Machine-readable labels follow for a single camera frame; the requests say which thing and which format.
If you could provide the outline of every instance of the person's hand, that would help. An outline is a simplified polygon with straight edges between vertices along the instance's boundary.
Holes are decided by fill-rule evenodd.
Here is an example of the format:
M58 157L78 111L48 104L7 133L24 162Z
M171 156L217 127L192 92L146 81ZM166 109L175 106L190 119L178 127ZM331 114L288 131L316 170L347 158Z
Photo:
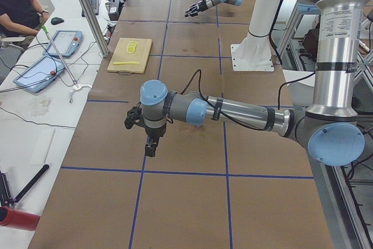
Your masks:
M49 13L43 13L43 19L46 22L49 19Z

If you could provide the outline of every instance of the wooden board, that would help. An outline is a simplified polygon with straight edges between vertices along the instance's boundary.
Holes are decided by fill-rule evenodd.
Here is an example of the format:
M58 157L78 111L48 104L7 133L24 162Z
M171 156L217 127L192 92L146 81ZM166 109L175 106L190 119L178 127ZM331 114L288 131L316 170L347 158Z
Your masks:
M136 43L136 48L133 53L127 52L127 46L131 42ZM115 51L111 57L111 61L109 63L107 71L144 73L151 48L151 39L120 38L115 48ZM114 65L115 62L138 62L139 64Z

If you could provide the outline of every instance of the black shirt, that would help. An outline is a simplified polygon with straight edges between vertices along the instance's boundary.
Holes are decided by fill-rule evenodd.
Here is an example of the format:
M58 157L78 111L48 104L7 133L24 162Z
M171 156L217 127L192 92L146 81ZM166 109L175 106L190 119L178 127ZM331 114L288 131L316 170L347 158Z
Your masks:
M0 16L8 14L10 19L15 22L35 28L40 22L38 13L30 4L30 0L0 0ZM9 31L0 25L0 31L8 37L19 36L17 32Z

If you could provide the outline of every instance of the keyboard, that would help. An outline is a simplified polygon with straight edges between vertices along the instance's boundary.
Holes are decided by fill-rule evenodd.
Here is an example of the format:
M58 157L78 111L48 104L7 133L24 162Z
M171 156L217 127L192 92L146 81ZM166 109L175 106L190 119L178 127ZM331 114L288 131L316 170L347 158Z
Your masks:
M98 12L100 10L100 0L89 0L89 3L91 3L94 14L98 15Z

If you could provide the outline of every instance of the yellow board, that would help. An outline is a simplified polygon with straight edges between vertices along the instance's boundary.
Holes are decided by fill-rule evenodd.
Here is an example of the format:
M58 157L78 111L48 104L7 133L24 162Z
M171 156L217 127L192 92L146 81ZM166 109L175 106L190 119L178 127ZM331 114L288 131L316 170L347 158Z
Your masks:
M151 39L120 38L107 71L144 73L151 48Z

